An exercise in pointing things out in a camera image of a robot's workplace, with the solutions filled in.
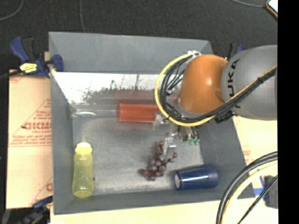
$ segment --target blue cylinder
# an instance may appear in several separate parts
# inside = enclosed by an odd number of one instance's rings
[[[213,164],[204,164],[177,171],[174,181],[177,190],[208,189],[217,186],[218,175]]]

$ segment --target grape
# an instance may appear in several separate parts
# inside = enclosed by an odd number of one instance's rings
[[[157,170],[158,170],[158,168],[157,168],[156,165],[151,166],[150,169],[151,169],[152,171],[157,171]]]
[[[161,166],[161,167],[159,168],[159,170],[160,170],[160,171],[165,171],[165,166]]]
[[[150,171],[149,169],[146,169],[146,170],[144,171],[144,175],[145,175],[145,176],[150,175],[150,173],[151,173],[151,171]]]
[[[166,165],[168,162],[174,162],[174,159],[177,158],[178,154],[174,152],[172,158],[167,160],[161,160],[161,154],[164,153],[164,141],[160,141],[158,145],[154,148],[154,158],[149,161],[149,166],[146,169],[139,169],[139,173],[145,176],[148,180],[154,181],[156,177],[164,175],[166,170]]]
[[[144,169],[144,168],[139,169],[139,173],[140,173],[141,175],[144,175],[144,172],[145,172],[145,169]]]
[[[161,162],[160,160],[157,160],[157,161],[155,162],[155,165],[156,165],[157,167],[159,167],[159,166],[162,165],[162,162]]]
[[[155,160],[155,159],[152,159],[152,160],[150,161],[150,164],[151,164],[151,165],[154,165],[155,162],[156,162],[156,160]]]
[[[152,181],[155,181],[156,180],[156,176],[154,174],[152,174],[151,176],[149,176],[149,179],[152,180]]]

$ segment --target clamp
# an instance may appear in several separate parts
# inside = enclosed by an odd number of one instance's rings
[[[40,55],[35,58],[32,50],[33,38],[22,39],[21,36],[16,37],[10,42],[12,53],[20,58],[20,71],[25,75],[38,75],[49,78],[49,64],[54,64],[56,71],[64,71],[64,63],[60,55],[54,55],[49,61],[45,61]]]

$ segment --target bottle cap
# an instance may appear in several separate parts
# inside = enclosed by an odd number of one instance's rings
[[[177,171],[174,181],[177,190],[207,189],[217,186],[218,175],[214,165],[205,164]]]
[[[92,150],[93,149],[89,143],[81,142],[77,144],[75,152],[78,154],[90,154]]]

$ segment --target kuka logo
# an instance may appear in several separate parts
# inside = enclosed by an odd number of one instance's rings
[[[235,67],[240,59],[234,61],[230,66],[231,70],[228,73],[228,90],[230,90],[229,96],[233,97],[235,95],[233,83],[234,83],[234,74],[235,74]]]
[[[22,128],[27,130],[36,130],[36,129],[51,129],[50,122],[28,122],[22,125]]]

